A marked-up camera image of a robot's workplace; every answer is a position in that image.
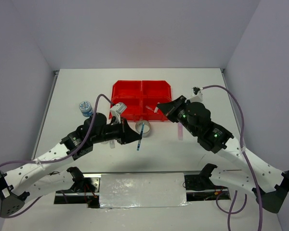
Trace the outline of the pink highlighter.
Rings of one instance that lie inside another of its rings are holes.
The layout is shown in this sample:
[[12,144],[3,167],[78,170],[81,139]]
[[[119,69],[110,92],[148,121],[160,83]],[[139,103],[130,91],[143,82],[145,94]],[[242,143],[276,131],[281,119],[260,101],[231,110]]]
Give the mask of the pink highlighter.
[[181,123],[178,123],[178,140],[183,140],[183,126]]

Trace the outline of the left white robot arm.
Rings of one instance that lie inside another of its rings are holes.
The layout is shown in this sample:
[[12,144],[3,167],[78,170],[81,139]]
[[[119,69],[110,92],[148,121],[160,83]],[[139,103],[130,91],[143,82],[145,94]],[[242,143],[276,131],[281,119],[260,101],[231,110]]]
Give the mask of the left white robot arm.
[[141,138],[123,117],[107,123],[102,113],[90,116],[45,154],[24,161],[14,170],[0,170],[0,217],[19,216],[27,202],[55,191],[95,193],[98,183],[84,177],[80,169],[71,164],[90,153],[94,144],[117,141],[124,145]]

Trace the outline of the blue pen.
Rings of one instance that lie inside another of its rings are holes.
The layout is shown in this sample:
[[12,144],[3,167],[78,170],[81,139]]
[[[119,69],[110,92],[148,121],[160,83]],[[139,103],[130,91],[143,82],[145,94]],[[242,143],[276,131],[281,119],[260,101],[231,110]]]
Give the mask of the blue pen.
[[139,124],[137,124],[137,129],[138,129],[138,132],[140,134],[140,139],[138,140],[138,143],[137,143],[137,151],[140,150],[140,146],[141,146],[141,141],[142,141],[142,137],[143,137],[143,132],[144,132],[144,125],[145,123],[144,122],[141,122]]

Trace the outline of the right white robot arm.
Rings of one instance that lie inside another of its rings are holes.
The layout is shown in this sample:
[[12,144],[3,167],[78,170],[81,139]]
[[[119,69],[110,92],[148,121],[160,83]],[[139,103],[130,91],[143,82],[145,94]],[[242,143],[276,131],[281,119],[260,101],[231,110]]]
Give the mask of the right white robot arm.
[[184,96],[169,103],[158,103],[158,109],[173,123],[181,123],[206,151],[233,163],[244,175],[230,173],[215,164],[206,164],[196,177],[189,177],[186,187],[200,191],[224,186],[250,195],[262,208],[277,214],[289,192],[289,170],[282,171],[263,161],[223,126],[211,120],[210,111],[200,102]]

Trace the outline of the large grey tape roll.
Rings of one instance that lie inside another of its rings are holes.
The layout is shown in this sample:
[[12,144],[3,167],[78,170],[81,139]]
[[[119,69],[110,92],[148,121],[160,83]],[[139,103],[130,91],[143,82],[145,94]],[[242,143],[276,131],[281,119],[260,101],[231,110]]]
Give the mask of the large grey tape roll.
[[142,133],[142,137],[148,137],[151,133],[151,124],[147,120],[140,120],[135,124],[136,131],[140,134]]

